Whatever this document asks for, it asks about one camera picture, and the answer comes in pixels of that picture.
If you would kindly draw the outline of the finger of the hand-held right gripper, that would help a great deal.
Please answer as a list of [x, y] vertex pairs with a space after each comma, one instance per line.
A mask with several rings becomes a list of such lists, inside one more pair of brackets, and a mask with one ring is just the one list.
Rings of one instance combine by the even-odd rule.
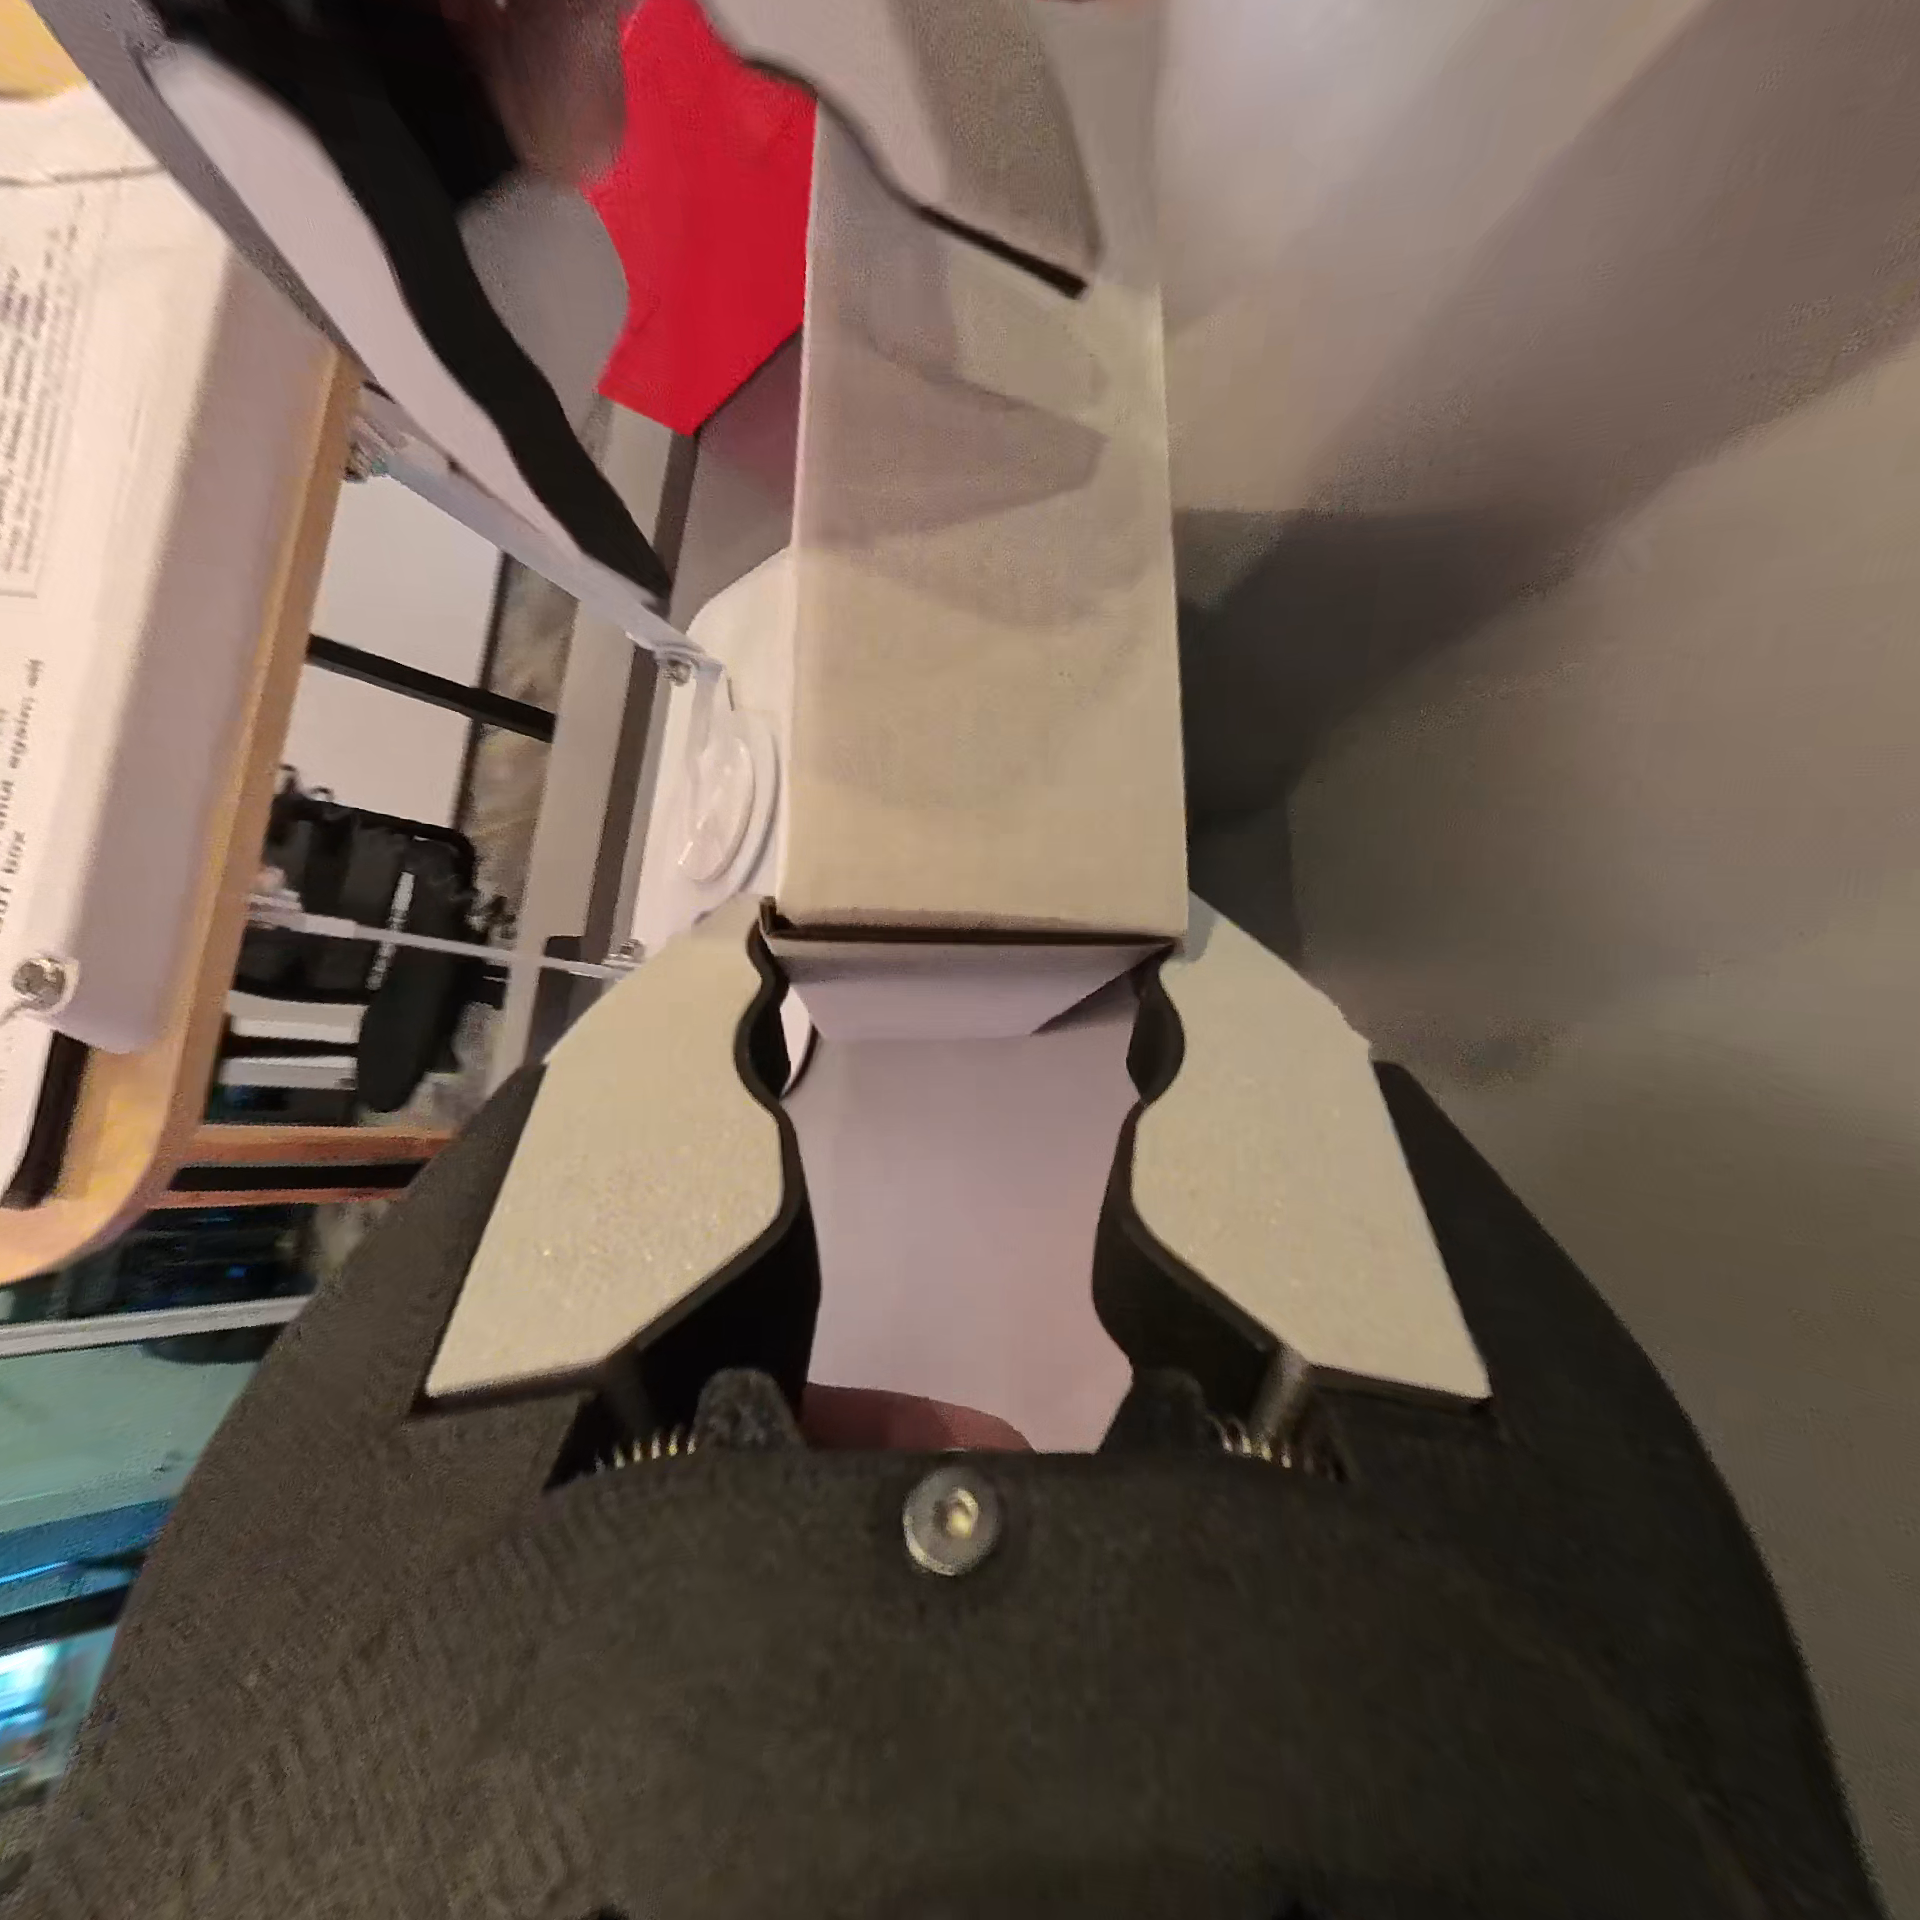
[[717, 36], [820, 116], [808, 276], [960, 251], [1057, 297], [1153, 285], [1151, 199], [1074, 99], [1059, 4], [714, 3]]
[[621, 310], [585, 187], [627, 120], [632, 4], [34, 4], [224, 238], [351, 352], [409, 433], [657, 598], [541, 305]]

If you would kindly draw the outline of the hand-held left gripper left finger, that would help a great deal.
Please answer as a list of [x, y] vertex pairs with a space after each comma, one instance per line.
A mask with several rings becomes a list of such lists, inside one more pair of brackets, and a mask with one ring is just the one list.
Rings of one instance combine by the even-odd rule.
[[431, 1402], [593, 1384], [682, 1413], [734, 1367], [804, 1389], [823, 1276], [783, 1104], [784, 998], [762, 904], [737, 898], [553, 1046]]

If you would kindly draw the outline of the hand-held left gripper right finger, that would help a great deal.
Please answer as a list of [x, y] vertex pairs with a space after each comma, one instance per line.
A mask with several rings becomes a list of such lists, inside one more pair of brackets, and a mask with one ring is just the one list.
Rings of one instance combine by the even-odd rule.
[[1196, 1380], [1215, 1413], [1302, 1413], [1319, 1391], [1484, 1405], [1371, 1045], [1201, 898], [1136, 983], [1092, 1264], [1131, 1367]]

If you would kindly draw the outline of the red cloth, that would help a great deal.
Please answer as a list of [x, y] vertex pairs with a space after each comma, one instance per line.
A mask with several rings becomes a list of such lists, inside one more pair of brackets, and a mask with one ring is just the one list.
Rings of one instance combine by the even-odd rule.
[[599, 391], [695, 436], [804, 324], [817, 108], [695, 3], [637, 6], [623, 76], [623, 144], [589, 184], [628, 286]]

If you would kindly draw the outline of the white cardboard box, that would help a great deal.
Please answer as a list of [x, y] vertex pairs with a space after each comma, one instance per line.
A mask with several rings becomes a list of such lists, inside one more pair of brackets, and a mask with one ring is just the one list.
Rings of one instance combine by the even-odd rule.
[[823, 1255], [812, 1374], [1087, 1453], [1127, 975], [1189, 922], [1161, 276], [1143, 99], [1072, 107], [1071, 300], [815, 166], [781, 957]]

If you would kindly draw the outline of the thin metal rod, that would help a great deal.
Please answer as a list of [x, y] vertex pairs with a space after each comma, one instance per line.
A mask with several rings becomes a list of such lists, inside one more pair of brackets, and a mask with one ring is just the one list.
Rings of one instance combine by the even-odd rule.
[[335, 944], [428, 953], [462, 962], [479, 962], [510, 975], [517, 971], [541, 971], [575, 981], [615, 985], [631, 978], [641, 967], [638, 959], [631, 955], [587, 962], [551, 955], [524, 955], [508, 947], [417, 932], [403, 927], [358, 924], [338, 916], [313, 915], [289, 893], [251, 895], [247, 901], [247, 924], [256, 931], [287, 932]]
[[351, 433], [351, 461], [366, 476], [393, 478], [508, 559], [562, 588], [583, 611], [651, 654], [679, 686], [713, 681], [720, 665], [676, 631], [647, 588], [593, 560], [565, 534], [551, 534], [496, 500], [442, 450], [378, 419], [366, 404]]

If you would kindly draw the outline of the laminated printed instruction sheet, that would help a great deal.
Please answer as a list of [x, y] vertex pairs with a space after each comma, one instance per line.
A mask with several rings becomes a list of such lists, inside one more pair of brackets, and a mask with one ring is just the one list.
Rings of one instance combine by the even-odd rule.
[[3, 116], [5, 1205], [163, 1037], [322, 340], [86, 87]]

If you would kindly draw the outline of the wooden board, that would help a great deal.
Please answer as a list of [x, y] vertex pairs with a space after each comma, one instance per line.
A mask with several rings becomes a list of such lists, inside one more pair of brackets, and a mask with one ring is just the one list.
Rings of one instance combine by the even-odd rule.
[[[5, 100], [53, 99], [78, 87], [96, 93], [48, 28], [31, 25], [31, 17], [29, 4], [5, 4]], [[170, 996], [170, 1018], [161, 1039], [138, 1053], [83, 1053], [57, 1182], [33, 1206], [5, 1205], [8, 1286], [93, 1250], [161, 1205], [200, 1124], [200, 1096], [238, 950], [243, 901], [256, 876], [358, 399], [358, 374], [314, 334], [328, 362], [324, 397], [311, 425], [300, 428], [306, 474], [278, 546], [267, 627], [233, 735], [226, 791], [205, 846], [202, 891]]]

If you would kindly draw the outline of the black bag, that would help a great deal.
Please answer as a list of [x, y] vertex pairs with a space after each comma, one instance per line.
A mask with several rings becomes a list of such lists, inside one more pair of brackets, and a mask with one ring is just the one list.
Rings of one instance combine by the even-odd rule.
[[349, 1010], [353, 1098], [399, 1114], [461, 1068], [468, 1010], [498, 1007], [504, 975], [485, 960], [403, 944], [399, 935], [486, 949], [498, 902], [483, 891], [473, 839], [341, 801], [287, 766], [267, 817], [261, 867], [311, 919], [358, 935], [251, 924], [233, 988], [303, 1014]]

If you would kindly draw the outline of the white plastic tray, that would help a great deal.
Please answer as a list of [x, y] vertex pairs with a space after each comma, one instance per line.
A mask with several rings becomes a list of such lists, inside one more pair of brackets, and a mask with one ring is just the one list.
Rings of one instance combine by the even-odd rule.
[[786, 831], [795, 709], [797, 559], [784, 549], [690, 621], [690, 681], [668, 685], [631, 943], [668, 947], [733, 901], [772, 901]]

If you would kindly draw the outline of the grey metal frame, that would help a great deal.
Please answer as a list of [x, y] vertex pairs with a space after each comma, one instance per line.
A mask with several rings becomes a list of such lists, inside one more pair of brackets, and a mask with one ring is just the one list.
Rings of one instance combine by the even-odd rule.
[[655, 719], [657, 662], [568, 592], [510, 564], [500, 600], [504, 690], [553, 715], [553, 741], [498, 771], [492, 798], [526, 826], [514, 904], [514, 971], [498, 1010], [489, 1089], [545, 1057], [605, 981], [545, 969], [607, 967], [628, 943], [621, 907]]

